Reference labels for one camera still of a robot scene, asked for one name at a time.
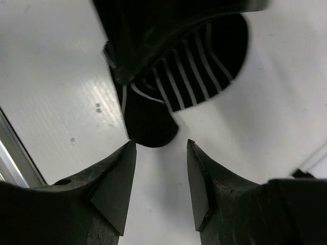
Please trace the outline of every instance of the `black plastic piece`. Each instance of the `black plastic piece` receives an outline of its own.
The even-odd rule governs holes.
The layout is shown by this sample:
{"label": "black plastic piece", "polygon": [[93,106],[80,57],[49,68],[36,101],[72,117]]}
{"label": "black plastic piece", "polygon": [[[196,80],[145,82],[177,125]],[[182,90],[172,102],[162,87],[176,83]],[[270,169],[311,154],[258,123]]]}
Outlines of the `black plastic piece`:
{"label": "black plastic piece", "polygon": [[196,26],[221,15],[259,11],[269,0],[93,0],[108,37],[114,76],[126,85],[144,75]]}
{"label": "black plastic piece", "polygon": [[299,178],[315,178],[311,173],[308,172],[303,172],[301,169],[297,169],[296,171],[294,171],[294,173],[292,173],[292,176],[296,179]]}
{"label": "black plastic piece", "polygon": [[0,244],[117,245],[124,233],[136,161],[130,141],[54,185],[0,182]]}
{"label": "black plastic piece", "polygon": [[250,182],[188,142],[188,172],[202,245],[327,244],[327,180]]}

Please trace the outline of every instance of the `white stripe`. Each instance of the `white stripe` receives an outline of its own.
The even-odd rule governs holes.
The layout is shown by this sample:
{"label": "white stripe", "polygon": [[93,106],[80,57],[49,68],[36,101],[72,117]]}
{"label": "white stripe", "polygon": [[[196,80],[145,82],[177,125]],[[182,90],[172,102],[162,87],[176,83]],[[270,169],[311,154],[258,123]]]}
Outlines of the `white stripe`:
{"label": "white stripe", "polygon": [[208,63],[208,60],[206,59],[206,56],[205,56],[205,53],[204,53],[204,50],[203,50],[202,42],[201,42],[201,39],[199,37],[198,31],[195,32],[195,40],[196,40],[196,44],[198,46],[198,50],[199,50],[199,53],[200,53],[200,56],[201,56],[201,60],[202,60],[203,65],[204,65],[204,67],[206,69],[206,72],[208,73],[209,77],[213,81],[213,83],[214,83],[214,85],[216,87],[216,90],[218,92],[221,92],[221,86],[220,86],[219,82],[217,81],[213,71],[211,70],[211,68],[209,66],[209,63]]}
{"label": "white stripe", "polygon": [[140,90],[136,87],[136,84],[135,84],[135,83],[131,83],[131,88],[132,88],[136,93],[138,93],[139,95],[141,95],[141,96],[143,96],[143,97],[145,97],[145,98],[147,98],[147,99],[149,99],[149,100],[157,101],[157,102],[159,102],[159,103],[164,104],[163,101],[158,100],[158,99],[155,99],[155,98],[153,98],[153,97],[151,97],[151,96],[148,96],[147,94],[145,94],[145,93],[143,93],[142,91],[140,91]]}
{"label": "white stripe", "polygon": [[188,77],[186,76],[186,73],[185,73],[185,70],[184,70],[184,67],[180,61],[180,58],[179,58],[179,54],[177,52],[176,49],[173,49],[173,53],[174,53],[174,56],[175,56],[175,60],[176,60],[176,63],[177,63],[177,66],[178,66],[178,69],[179,69],[179,72],[183,78],[183,81],[185,83],[185,86],[186,86],[186,89],[188,90],[189,92],[189,95],[191,97],[191,100],[192,100],[192,104],[193,106],[197,105],[197,101],[195,99],[195,95],[193,93],[193,89],[189,83],[189,80],[188,80]]}
{"label": "white stripe", "polygon": [[176,85],[176,82],[175,82],[175,79],[168,67],[168,64],[167,64],[167,59],[166,58],[163,58],[162,59],[162,62],[163,62],[163,65],[165,66],[165,70],[167,72],[167,76],[169,78],[169,81],[174,89],[174,92],[176,94],[176,97],[177,97],[177,100],[178,100],[178,103],[179,103],[179,107],[183,110],[185,109],[185,105],[184,105],[184,102],[183,102],[183,99],[182,99],[182,96],[180,95],[180,92],[178,90],[178,87]]}
{"label": "white stripe", "polygon": [[112,61],[112,59],[110,58],[108,52],[106,51],[106,49],[104,49],[104,54],[106,55],[106,59],[107,59],[107,62],[109,64],[109,66],[113,69],[116,68],[116,66],[114,65],[114,62]]}
{"label": "white stripe", "polygon": [[142,82],[144,83],[144,85],[148,88],[150,88],[151,90],[155,90],[154,87],[152,87],[150,84],[148,84],[147,80],[145,78],[142,78]]}
{"label": "white stripe", "polygon": [[198,80],[198,83],[199,83],[199,85],[201,87],[201,90],[202,90],[202,93],[204,95],[205,100],[208,100],[209,99],[208,91],[206,90],[206,87],[205,87],[205,85],[203,83],[203,80],[201,79],[198,68],[196,67],[196,64],[195,64],[194,59],[193,59],[193,55],[192,55],[190,47],[188,45],[188,42],[186,40],[183,40],[183,43],[184,43],[184,46],[185,46],[185,49],[186,49],[186,54],[187,54],[189,62],[191,64],[193,73],[194,73],[196,79]]}
{"label": "white stripe", "polygon": [[157,83],[157,86],[158,86],[158,88],[159,88],[159,91],[160,91],[160,93],[161,93],[161,96],[162,96],[163,100],[165,101],[168,110],[169,110],[170,112],[173,112],[172,106],[171,106],[170,103],[169,103],[169,100],[168,100],[168,98],[167,98],[167,95],[166,95],[166,93],[165,93],[165,90],[164,90],[164,88],[162,87],[162,84],[161,84],[160,77],[159,77],[159,75],[158,75],[157,69],[153,67],[153,68],[152,68],[152,71],[153,71],[153,74],[154,74],[154,77],[155,77],[155,81],[156,81],[156,83]]}
{"label": "white stripe", "polygon": [[211,58],[220,67],[220,69],[223,71],[223,73],[225,73],[225,76],[227,77],[227,79],[231,83],[232,80],[233,80],[233,77],[231,76],[229,71],[226,69],[226,67],[220,62],[220,60],[218,59],[218,57],[216,56],[216,54],[213,51],[213,47],[211,45],[211,28],[212,28],[211,23],[207,23],[206,24],[206,46],[207,46],[208,51],[209,51],[209,53],[211,55]]}
{"label": "white stripe", "polygon": [[5,181],[5,178],[1,175],[1,173],[0,173],[0,181]]}
{"label": "white stripe", "polygon": [[127,102],[127,87],[125,85],[125,86],[123,86],[123,95],[122,95],[122,114],[123,114],[123,117],[125,117],[126,102]]}

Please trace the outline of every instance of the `white floor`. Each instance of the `white floor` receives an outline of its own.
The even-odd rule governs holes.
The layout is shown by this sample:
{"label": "white floor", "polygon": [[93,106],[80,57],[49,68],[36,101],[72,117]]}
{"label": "white floor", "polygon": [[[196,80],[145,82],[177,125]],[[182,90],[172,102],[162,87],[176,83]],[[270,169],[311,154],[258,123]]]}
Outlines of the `white floor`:
{"label": "white floor", "polygon": [[[138,146],[120,245],[200,245],[188,138],[258,183],[288,176],[325,144],[326,11],[325,0],[273,0],[246,14],[251,44],[237,81],[175,114],[180,132],[168,146]],[[0,106],[49,184],[127,141],[104,43],[88,0],[0,0]]]}

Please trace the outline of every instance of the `sock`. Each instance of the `sock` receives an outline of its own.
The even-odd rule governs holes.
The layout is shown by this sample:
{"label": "sock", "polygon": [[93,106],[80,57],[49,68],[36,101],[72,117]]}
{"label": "sock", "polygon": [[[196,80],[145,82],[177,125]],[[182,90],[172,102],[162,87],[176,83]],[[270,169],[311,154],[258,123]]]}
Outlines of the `sock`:
{"label": "sock", "polygon": [[[125,86],[113,77],[129,137],[148,147],[168,144],[178,131],[170,114],[226,89],[244,63],[247,45],[244,17],[223,16],[186,34],[145,76]],[[113,75],[106,48],[105,54]]]}
{"label": "sock", "polygon": [[156,148],[168,144],[175,137],[178,125],[154,89],[140,82],[125,86],[114,84],[130,139]]}

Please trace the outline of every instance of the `metal rail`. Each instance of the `metal rail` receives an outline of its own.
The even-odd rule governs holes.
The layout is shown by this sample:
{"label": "metal rail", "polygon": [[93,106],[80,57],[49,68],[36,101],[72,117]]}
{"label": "metal rail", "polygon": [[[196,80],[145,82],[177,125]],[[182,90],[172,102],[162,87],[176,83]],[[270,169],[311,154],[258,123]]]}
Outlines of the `metal rail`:
{"label": "metal rail", "polygon": [[46,183],[1,108],[0,181],[26,188]]}

